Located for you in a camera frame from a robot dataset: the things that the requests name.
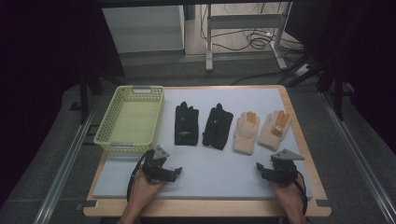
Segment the person's right hand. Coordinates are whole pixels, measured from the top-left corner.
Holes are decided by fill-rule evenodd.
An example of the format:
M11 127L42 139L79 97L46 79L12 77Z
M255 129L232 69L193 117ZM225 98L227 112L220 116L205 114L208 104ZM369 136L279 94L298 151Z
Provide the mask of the person's right hand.
M276 182L270 181L269 185L276 196L278 204L287 216L297 217L303 213L303 196L295 184L291 183L283 187Z

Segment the white cabinet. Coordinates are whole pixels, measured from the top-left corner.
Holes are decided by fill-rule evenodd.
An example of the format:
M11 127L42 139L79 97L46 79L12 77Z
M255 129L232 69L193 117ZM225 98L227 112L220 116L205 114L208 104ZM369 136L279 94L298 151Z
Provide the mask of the white cabinet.
M118 53L184 49L183 6L104 8Z

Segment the white metal desk frame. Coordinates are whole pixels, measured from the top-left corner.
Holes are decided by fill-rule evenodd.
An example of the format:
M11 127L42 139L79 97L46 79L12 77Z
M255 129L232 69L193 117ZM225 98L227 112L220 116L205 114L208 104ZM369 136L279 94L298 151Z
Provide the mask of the white metal desk frame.
M213 16L211 5L207 5L207 38L205 52L205 70L213 71L213 51L211 32L213 30L224 29L244 29L244 28L276 28L277 33L270 47L276 58L277 64L281 70L287 69L287 64L279 48L279 42L282 37L287 18L290 12L291 2L288 2L281 13L276 14L256 14L256 15L218 15Z

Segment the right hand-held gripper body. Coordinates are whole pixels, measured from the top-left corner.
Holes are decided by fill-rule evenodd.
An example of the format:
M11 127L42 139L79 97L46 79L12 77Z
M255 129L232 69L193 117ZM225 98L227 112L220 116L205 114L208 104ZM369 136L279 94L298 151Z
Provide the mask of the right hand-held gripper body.
M271 156L273 170L269 180L282 185L289 185L298 176L295 161L303 161L304 157L288 149L283 149Z

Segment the black glove with white logo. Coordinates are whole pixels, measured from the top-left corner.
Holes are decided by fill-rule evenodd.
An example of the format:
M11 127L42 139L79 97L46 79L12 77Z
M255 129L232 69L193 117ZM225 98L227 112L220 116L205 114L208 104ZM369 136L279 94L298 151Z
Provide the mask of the black glove with white logo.
M176 107L175 144L177 146L196 146L198 143L199 110L182 102Z

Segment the black metal stand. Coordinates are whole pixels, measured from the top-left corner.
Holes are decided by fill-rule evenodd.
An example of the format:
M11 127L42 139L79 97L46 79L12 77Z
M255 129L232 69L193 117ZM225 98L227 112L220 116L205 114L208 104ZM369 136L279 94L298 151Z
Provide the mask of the black metal stand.
M80 92L80 123L83 124L89 116L88 91L93 95L100 95L104 92L104 87L100 82L100 76L95 73L79 75L79 92Z
M343 65L334 57L330 57L322 64L322 75L316 84L318 91L327 91L330 86L333 86L333 111L335 112L335 115L343 121L343 97L350 96L351 93L344 92Z

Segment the yellow-green plastic basket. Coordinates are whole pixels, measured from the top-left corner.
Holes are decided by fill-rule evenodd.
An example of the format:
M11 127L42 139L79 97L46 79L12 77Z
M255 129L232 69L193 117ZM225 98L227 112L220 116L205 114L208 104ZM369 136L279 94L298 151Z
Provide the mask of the yellow-green plastic basket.
M118 86L93 142L107 151L142 153L157 145L163 86Z

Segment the white foam mat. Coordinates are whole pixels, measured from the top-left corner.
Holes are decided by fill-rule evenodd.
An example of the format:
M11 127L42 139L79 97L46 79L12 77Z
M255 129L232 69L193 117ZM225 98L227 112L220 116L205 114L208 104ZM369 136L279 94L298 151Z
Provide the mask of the white foam mat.
M251 155L233 149L227 141L223 150L206 147L175 145L176 107L182 102L199 110L198 126L204 128L212 107L222 108L238 118L252 111L264 119L275 110L287 108L284 88L220 88L164 89L162 123L156 146L169 157L164 166L174 170L182 167L177 180L167 184L159 196L162 199L268 199L272 197L268 183L262 180L256 163L270 167L272 150L256 144ZM137 161L144 154L108 151L104 169L94 188L96 198L124 198L128 182Z

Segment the cream glove orange fingertips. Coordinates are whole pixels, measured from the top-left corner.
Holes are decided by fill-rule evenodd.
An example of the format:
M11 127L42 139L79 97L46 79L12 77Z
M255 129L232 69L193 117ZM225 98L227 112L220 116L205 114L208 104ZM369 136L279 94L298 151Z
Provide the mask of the cream glove orange fingertips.
M252 111L243 112L234 131L233 149L251 155L257 137L260 118Z

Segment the metal floor rail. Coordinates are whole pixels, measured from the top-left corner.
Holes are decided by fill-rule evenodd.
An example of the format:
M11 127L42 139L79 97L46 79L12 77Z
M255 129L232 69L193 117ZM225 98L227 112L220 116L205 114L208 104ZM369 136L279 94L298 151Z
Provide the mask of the metal floor rail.
M82 124L78 126L77 133L74 135L74 139L70 147L66 151L64 159L49 187L47 195L44 198L40 208L38 209L33 224L49 224L56 204L59 201L61 193L63 192L64 185L78 156L85 135L88 132L88 129L92 123L92 118L94 117L95 110L99 101L100 96L92 97L92 101L89 104L90 112L88 113L88 117Z
M381 210L381 213L383 214L385 220L388 224L396 224L396 205L391 201L385 188L376 178L375 173L373 172L369 163L361 153L361 150L357 142L351 135L348 127L343 121L339 119L337 114L334 112L332 100L322 92L320 92L318 96L324 102L325 107L337 132L339 132L339 134L341 135L341 138L344 141L344 144L346 145L346 148L351 155L352 160L357 165L357 168L360 171L364 182L366 183L368 189L371 191L375 202Z

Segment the cream glove with small tag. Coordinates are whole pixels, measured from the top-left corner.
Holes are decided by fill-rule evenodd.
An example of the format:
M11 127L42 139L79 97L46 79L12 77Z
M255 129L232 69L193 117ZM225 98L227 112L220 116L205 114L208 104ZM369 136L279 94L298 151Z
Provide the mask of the cream glove with small tag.
M277 150L290 126L290 114L284 110L269 113L262 126L258 144L266 148Z

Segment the person's left hand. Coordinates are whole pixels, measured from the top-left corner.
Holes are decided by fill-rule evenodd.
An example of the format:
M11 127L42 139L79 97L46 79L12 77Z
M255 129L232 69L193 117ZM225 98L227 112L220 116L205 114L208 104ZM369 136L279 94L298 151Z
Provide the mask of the person's left hand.
M165 185L166 183L163 181L152 184L147 180L144 172L139 169L130 187L128 210L136 213L142 211Z

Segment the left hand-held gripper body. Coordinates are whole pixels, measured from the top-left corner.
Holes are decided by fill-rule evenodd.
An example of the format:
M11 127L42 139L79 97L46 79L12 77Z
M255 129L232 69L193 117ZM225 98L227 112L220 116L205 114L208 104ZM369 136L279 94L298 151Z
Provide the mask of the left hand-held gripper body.
M162 181L163 176L172 175L172 170L163 168L169 154L160 146L147 151L144 155L142 170L149 182Z

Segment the white power strip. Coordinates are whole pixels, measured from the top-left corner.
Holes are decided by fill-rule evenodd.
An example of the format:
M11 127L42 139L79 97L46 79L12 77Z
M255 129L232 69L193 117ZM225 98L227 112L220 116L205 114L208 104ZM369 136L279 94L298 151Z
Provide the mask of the white power strip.
M310 71L312 68L313 66L311 64L305 63L295 72L295 75L300 77Z

